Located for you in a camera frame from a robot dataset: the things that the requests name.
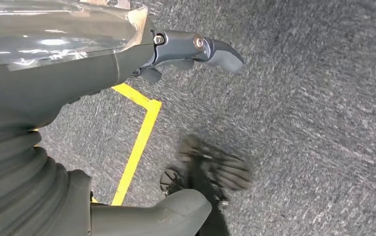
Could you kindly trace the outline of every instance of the metal bolt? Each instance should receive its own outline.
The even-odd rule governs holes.
[[[155,37],[153,37],[153,42],[156,45],[163,44],[165,42],[165,38],[162,35],[159,34],[159,35],[156,35]]]
[[[194,36],[194,47],[199,51],[203,51],[204,50],[204,38],[201,37],[200,35]]]

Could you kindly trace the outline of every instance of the grey plastic body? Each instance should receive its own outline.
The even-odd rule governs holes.
[[[194,236],[211,212],[197,190],[174,193],[153,207],[91,206],[93,236]]]
[[[61,22],[67,22],[69,26],[83,26],[82,21],[96,23],[106,20],[101,16],[116,10],[81,6],[75,1],[66,0],[16,2],[16,6],[25,6],[26,10],[12,9],[16,7],[13,4],[12,1],[0,1],[0,19],[4,18],[0,20],[0,236],[91,235],[90,177],[80,170],[67,172],[61,164],[48,157],[42,147],[35,147],[41,136],[33,130],[50,124],[63,105],[122,83],[145,64],[154,53],[150,32],[153,25],[145,19],[144,27],[136,30],[141,32],[138,38],[140,43],[133,43],[129,47],[125,44],[122,48],[111,47],[113,39],[117,39],[111,35],[108,35],[107,41],[97,41],[97,35],[102,34],[100,28],[86,28],[87,34],[80,32],[77,37],[87,37],[93,44],[75,44],[72,48],[64,48],[65,57],[62,57],[59,54],[62,47],[56,50],[34,48],[36,50],[33,51],[32,46],[44,40],[39,38],[38,33],[55,37],[65,34],[60,31],[67,32],[68,36],[64,35],[64,38],[60,36],[51,38],[53,41],[44,41],[47,44],[61,43],[60,40],[73,41],[75,37],[72,31],[62,30],[64,26],[59,21],[41,20],[50,20],[49,16],[56,14],[60,19],[66,17],[67,21]],[[78,10],[69,9],[71,5]],[[53,6],[65,8],[58,10]],[[20,23],[23,26],[30,24],[31,27],[21,27]],[[22,30],[33,29],[32,26],[36,25],[47,28],[36,27],[43,31],[32,30],[23,34]],[[110,34],[120,35],[121,30],[128,32],[128,24],[123,22],[116,26],[116,31]],[[22,43],[19,41],[21,38],[25,42],[30,42],[31,38],[34,41]],[[92,46],[106,45],[108,50],[91,51]],[[94,215],[97,219],[102,217],[98,211]],[[92,226],[97,228],[97,223],[93,222]]]

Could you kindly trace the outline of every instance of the yellow floor line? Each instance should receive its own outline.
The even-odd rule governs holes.
[[[137,105],[144,107],[146,110],[148,109],[147,106],[149,105],[150,99],[143,96],[139,91],[135,90],[134,88],[130,87],[126,84],[120,84],[117,86],[112,87],[115,91],[121,93],[126,98],[132,100]]]
[[[148,99],[139,91],[135,90],[127,84],[120,84],[112,87],[112,89],[121,93],[123,96],[127,97],[137,105],[140,105],[146,109],[145,119],[143,120],[139,134],[137,135],[136,142],[134,143],[133,149],[131,150],[131,154],[128,158],[123,176],[120,179],[119,186],[116,190],[116,194],[114,195],[113,203],[111,204],[113,206],[121,206],[127,193],[128,187],[130,186],[131,180],[133,179],[134,173],[136,172],[137,165],[143,154],[150,133],[152,132],[153,126],[156,122],[156,118],[159,114],[162,103],[156,100]],[[93,198],[92,201],[93,203],[98,203],[95,198]]]
[[[121,206],[124,201],[125,194],[133,179],[134,172],[136,171],[137,164],[140,161],[140,157],[143,154],[146,143],[149,139],[150,133],[155,124],[156,118],[159,114],[159,110],[162,103],[156,100],[150,100],[147,104],[145,120],[142,123],[140,132],[137,135],[136,142],[134,143],[133,150],[128,158],[127,165],[125,167],[123,176],[120,180],[119,187],[117,188],[116,195],[114,196],[113,206]]]

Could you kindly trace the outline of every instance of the ribbed hose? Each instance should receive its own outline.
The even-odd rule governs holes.
[[[0,141],[0,236],[44,235],[59,217],[68,192],[66,169],[31,132]]]

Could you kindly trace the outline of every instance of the black wheel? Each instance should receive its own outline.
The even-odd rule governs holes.
[[[189,162],[193,157],[202,157],[210,162],[208,171],[221,187],[231,190],[250,187],[251,171],[245,161],[195,136],[188,136],[181,142],[179,157],[183,162]]]
[[[160,177],[160,189],[165,196],[184,189],[184,179],[176,167],[170,167],[163,172]]]

